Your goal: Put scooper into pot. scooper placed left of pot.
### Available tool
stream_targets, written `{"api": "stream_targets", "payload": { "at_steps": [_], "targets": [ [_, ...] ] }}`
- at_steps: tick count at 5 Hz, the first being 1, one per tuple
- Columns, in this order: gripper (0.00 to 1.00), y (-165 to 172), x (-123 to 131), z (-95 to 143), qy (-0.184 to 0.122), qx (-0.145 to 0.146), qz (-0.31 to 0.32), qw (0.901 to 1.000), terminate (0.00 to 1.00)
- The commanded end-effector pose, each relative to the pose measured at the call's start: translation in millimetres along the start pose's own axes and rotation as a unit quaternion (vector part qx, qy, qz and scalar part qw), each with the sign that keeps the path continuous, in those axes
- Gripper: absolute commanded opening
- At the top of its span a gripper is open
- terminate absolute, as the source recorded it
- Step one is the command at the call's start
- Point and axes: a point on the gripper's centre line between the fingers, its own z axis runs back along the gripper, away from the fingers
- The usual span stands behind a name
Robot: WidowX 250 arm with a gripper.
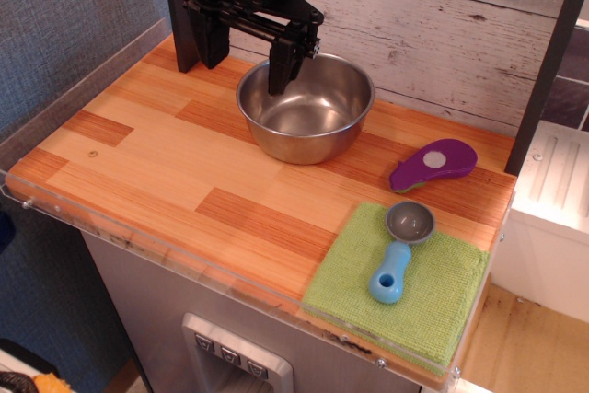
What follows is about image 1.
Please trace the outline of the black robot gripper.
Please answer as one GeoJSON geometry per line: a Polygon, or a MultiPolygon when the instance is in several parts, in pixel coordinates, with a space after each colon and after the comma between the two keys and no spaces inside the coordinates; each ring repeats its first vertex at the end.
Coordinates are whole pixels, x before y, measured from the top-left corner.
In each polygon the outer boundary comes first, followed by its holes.
{"type": "Polygon", "coordinates": [[[231,28],[271,43],[271,96],[283,94],[305,57],[318,53],[324,17],[306,0],[183,0],[183,7],[189,11],[199,60],[208,69],[229,54],[231,28]]]}

